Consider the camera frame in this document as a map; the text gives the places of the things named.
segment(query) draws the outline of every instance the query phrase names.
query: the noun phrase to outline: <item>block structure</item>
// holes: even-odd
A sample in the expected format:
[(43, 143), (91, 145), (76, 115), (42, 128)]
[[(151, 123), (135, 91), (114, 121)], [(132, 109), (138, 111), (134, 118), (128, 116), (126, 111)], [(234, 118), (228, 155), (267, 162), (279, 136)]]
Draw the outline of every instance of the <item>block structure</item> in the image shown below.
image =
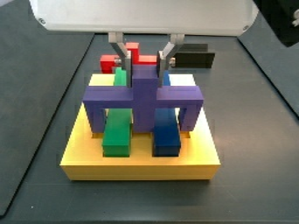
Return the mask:
[[(112, 85), (114, 74), (98, 76), (99, 78), (92, 80)], [(191, 78), (190, 75), (186, 77), (176, 74), (170, 77), (174, 85), (191, 85), (183, 83)], [(152, 157), (154, 138), (148, 133), (134, 133), (130, 157), (103, 157), (103, 137), (91, 137), (90, 120), (82, 106), (60, 167), (71, 180), (212, 179), (220, 161), (203, 110), (194, 131), (188, 135), (180, 135), (179, 157)]]
[[(155, 55), (140, 55), (139, 43), (126, 43), (126, 49), (131, 52), (134, 65), (156, 65)], [(99, 66), (103, 74), (112, 74), (116, 64), (118, 55), (102, 55), (99, 60)]]
[(132, 88), (87, 87), (83, 102), (92, 132), (94, 130), (102, 130), (102, 132), (104, 130), (107, 120), (104, 109), (132, 109), (134, 131), (152, 131), (155, 109), (158, 108), (180, 108), (180, 131), (192, 131), (203, 104), (200, 88), (196, 86), (158, 88), (155, 71), (156, 66), (134, 66)]

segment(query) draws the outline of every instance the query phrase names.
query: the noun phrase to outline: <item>purple leg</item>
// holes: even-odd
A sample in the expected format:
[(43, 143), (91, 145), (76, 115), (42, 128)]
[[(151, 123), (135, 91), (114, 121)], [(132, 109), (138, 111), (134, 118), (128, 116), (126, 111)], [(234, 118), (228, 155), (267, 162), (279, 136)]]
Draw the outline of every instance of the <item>purple leg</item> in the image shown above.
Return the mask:
[(92, 133), (104, 133), (107, 123), (107, 111), (96, 106), (84, 104), (88, 115), (88, 124)]
[(200, 112), (202, 112), (202, 104), (191, 105), (180, 109), (178, 119), (182, 131), (194, 130)]
[(134, 66), (134, 132), (151, 132), (155, 127), (156, 66)]

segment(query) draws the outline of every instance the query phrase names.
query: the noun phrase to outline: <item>dark blue block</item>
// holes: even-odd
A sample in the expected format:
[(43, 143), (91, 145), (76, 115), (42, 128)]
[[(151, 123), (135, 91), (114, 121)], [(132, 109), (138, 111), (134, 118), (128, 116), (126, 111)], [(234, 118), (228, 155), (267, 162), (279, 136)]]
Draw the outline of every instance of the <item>dark blue block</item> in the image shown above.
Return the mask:
[[(168, 72), (163, 76), (163, 84), (171, 85)], [(154, 156), (179, 157), (182, 148), (180, 131), (174, 108), (155, 110)]]

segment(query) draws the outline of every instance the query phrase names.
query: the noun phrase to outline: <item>purple t-shaped block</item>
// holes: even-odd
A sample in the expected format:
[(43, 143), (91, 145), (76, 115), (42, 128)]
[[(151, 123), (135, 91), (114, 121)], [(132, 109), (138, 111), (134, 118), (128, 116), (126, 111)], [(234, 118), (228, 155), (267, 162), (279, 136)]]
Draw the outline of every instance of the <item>purple t-shaped block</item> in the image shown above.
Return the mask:
[(156, 66), (134, 66), (132, 88), (87, 87), (83, 102), (92, 132), (103, 132), (104, 109), (134, 110), (134, 131), (150, 132), (155, 127), (155, 109), (180, 108), (179, 124), (192, 131), (202, 110), (200, 88), (158, 87)]

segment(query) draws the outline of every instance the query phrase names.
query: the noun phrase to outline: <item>yellow base block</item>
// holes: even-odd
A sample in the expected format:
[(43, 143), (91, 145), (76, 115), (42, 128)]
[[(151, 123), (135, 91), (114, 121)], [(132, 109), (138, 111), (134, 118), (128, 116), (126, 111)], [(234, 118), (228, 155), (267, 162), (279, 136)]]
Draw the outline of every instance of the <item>yellow base block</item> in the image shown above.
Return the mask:
[[(114, 76), (104, 77), (102, 74), (100, 84), (111, 85)], [(182, 133), (179, 157), (152, 157), (151, 134), (132, 135), (130, 157), (103, 157), (102, 141), (103, 135), (91, 133), (82, 105), (60, 161), (60, 167), (71, 180), (212, 179), (220, 167), (203, 110), (194, 131)]]

